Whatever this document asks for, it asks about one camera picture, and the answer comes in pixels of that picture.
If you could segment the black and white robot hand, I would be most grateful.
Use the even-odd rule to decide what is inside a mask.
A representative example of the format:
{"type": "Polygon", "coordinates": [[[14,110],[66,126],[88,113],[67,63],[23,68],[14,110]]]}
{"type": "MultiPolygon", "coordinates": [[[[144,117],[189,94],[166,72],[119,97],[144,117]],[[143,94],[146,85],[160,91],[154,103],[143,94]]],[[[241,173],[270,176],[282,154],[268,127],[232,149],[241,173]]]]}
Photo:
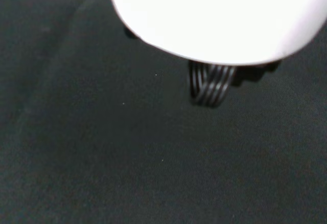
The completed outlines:
{"type": "Polygon", "coordinates": [[[237,70],[288,58],[326,23],[326,0],[111,0],[144,43],[189,61],[191,100],[220,105],[237,70]]]}

